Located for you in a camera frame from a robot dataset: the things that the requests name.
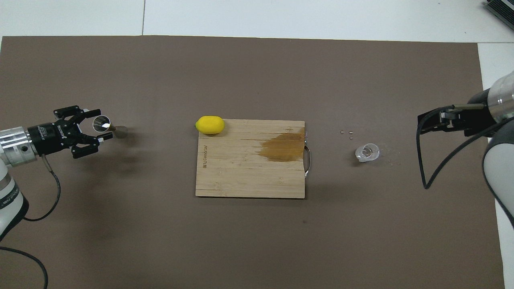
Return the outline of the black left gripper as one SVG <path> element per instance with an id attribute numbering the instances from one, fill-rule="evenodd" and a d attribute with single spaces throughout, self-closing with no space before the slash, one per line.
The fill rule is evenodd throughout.
<path id="1" fill-rule="evenodd" d="M 79 129 L 79 124 L 87 118 L 100 116 L 101 113 L 100 109 L 85 110 L 79 106 L 54 110 L 55 122 L 42 123 L 27 129 L 33 149 L 37 155 L 49 155 L 71 147 L 74 159 L 98 153 L 100 143 L 112 139 L 114 134 L 86 135 Z"/>

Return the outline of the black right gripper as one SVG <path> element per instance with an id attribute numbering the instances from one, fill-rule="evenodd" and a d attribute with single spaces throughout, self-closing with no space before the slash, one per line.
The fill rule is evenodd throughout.
<path id="1" fill-rule="evenodd" d="M 487 99 L 490 89 L 483 90 L 470 98 L 468 104 L 483 104 L 480 110 L 467 110 L 465 112 L 465 129 L 463 110 L 455 108 L 435 108 L 417 116 L 417 126 L 420 132 L 430 132 L 436 128 L 441 130 L 464 130 L 464 136 L 475 135 L 494 124 L 490 114 Z"/>

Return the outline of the steel double jigger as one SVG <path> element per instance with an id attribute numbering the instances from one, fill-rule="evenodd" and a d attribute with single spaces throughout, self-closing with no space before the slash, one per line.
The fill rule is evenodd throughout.
<path id="1" fill-rule="evenodd" d="M 128 135 L 126 126 L 115 126 L 105 115 L 95 117 L 92 127 L 98 133 L 112 133 L 115 138 L 119 139 L 126 138 Z"/>

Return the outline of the small clear glass cup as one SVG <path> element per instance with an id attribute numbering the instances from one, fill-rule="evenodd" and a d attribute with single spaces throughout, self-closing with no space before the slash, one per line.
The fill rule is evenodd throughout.
<path id="1" fill-rule="evenodd" d="M 355 157 L 361 163 L 374 161 L 378 159 L 379 156 L 380 148 L 374 143 L 366 143 L 355 150 Z"/>

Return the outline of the yellow lemon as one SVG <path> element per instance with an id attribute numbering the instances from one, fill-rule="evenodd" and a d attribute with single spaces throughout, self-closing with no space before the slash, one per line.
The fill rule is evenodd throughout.
<path id="1" fill-rule="evenodd" d="M 202 134 L 219 134 L 225 128 L 225 122 L 219 116 L 202 116 L 196 121 L 195 128 Z"/>

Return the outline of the grey ribbed device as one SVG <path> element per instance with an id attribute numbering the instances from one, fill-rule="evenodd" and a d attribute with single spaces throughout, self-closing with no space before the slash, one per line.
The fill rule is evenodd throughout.
<path id="1" fill-rule="evenodd" d="M 498 18 L 514 22 L 514 0 L 486 0 L 485 8 Z"/>

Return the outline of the brown table mat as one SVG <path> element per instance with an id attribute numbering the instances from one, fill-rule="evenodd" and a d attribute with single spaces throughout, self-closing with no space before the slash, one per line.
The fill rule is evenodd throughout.
<path id="1" fill-rule="evenodd" d="M 0 129 L 78 105 L 130 133 L 50 155 L 59 205 L 4 244 L 50 289 L 501 289 L 487 140 L 430 190 L 416 155 L 417 116 L 481 90 L 472 43 L 4 37 Z M 305 121 L 306 199 L 196 197 L 203 115 Z M 366 143 L 380 156 L 361 163 Z"/>

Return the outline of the wooden cutting board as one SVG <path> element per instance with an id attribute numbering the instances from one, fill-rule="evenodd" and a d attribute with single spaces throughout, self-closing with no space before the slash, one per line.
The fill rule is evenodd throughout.
<path id="1" fill-rule="evenodd" d="M 199 133 L 195 195 L 305 199 L 307 150 L 305 121 L 225 119 Z"/>

